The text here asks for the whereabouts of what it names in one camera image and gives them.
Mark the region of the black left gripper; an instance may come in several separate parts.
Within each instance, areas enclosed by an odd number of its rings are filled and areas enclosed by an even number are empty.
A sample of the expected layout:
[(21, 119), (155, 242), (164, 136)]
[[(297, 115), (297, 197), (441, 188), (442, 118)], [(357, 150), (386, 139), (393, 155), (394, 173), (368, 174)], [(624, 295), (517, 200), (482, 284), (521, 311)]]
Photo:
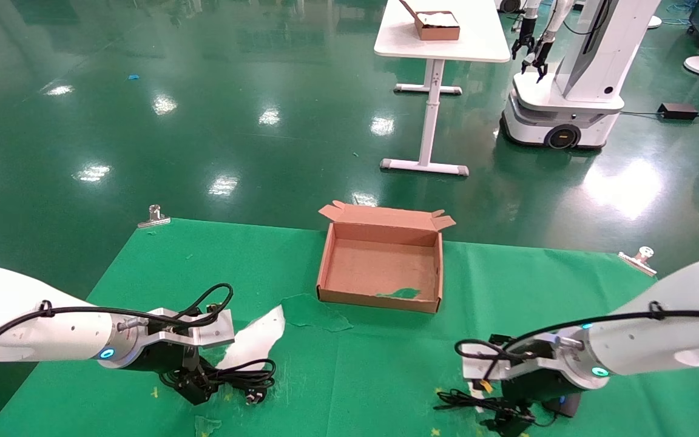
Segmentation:
[(197, 347), (167, 342), (148, 345), (125, 370), (157, 374), (162, 384), (192, 405), (210, 401), (219, 387), (219, 382), (214, 380), (217, 369), (202, 358)]

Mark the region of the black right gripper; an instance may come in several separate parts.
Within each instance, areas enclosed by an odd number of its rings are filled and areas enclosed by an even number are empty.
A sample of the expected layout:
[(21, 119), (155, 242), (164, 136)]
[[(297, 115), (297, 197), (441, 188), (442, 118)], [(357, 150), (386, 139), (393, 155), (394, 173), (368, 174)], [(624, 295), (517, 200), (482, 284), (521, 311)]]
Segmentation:
[(499, 404), (495, 419), (486, 419), (480, 424), (500, 436), (521, 436), (535, 423), (532, 403), (546, 403), (574, 394), (575, 385), (560, 370), (513, 366), (508, 378), (501, 382), (501, 398), (510, 404)]

